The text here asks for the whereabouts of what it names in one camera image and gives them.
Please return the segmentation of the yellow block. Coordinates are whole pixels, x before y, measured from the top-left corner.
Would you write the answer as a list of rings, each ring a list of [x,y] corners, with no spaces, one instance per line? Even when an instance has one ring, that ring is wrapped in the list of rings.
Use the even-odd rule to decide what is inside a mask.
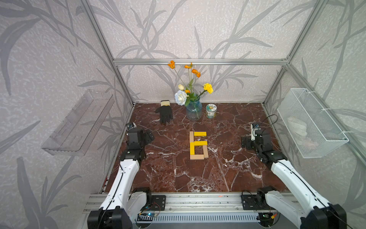
[[[194,132],[194,136],[207,136],[207,132]]]
[[[207,146],[207,141],[194,141],[195,146]]]
[[[190,142],[190,155],[195,155],[195,145],[194,142]]]

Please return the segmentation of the short natural wooden block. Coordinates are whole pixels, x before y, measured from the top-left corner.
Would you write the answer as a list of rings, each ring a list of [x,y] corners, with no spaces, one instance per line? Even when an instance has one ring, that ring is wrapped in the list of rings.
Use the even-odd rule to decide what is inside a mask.
[[[190,140],[190,143],[194,142],[194,132],[193,131],[190,131],[190,133],[189,133],[189,140]]]

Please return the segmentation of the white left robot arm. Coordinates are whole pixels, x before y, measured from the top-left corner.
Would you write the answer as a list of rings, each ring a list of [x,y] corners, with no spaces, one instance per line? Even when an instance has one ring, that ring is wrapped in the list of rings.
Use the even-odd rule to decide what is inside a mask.
[[[127,146],[120,156],[119,170],[106,199],[87,218],[89,229],[131,229],[142,208],[152,201],[149,188],[130,193],[133,180],[146,158],[145,147],[154,140],[152,131],[141,127],[128,130]]]

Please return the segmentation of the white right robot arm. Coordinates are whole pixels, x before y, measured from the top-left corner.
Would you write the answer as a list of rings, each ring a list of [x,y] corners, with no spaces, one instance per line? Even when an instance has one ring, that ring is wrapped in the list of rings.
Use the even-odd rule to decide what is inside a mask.
[[[274,187],[263,187],[253,197],[254,204],[259,209],[274,209],[299,229],[349,228],[346,211],[339,204],[331,204],[320,195],[282,152],[274,150],[269,132],[253,129],[250,135],[241,138],[241,145],[247,150],[253,150],[260,162],[285,184],[297,200],[297,203],[293,203]]]

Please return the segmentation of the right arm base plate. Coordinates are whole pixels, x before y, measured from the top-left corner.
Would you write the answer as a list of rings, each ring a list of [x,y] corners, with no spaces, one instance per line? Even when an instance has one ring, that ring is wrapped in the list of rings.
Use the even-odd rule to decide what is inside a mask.
[[[268,206],[258,204],[255,196],[248,192],[241,194],[241,203],[243,210],[269,210]]]

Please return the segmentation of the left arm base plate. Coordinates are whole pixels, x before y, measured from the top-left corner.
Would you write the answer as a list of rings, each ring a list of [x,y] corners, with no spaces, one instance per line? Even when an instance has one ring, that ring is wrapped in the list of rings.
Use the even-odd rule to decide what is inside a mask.
[[[166,195],[152,195],[147,197],[146,205],[141,211],[164,211]]]

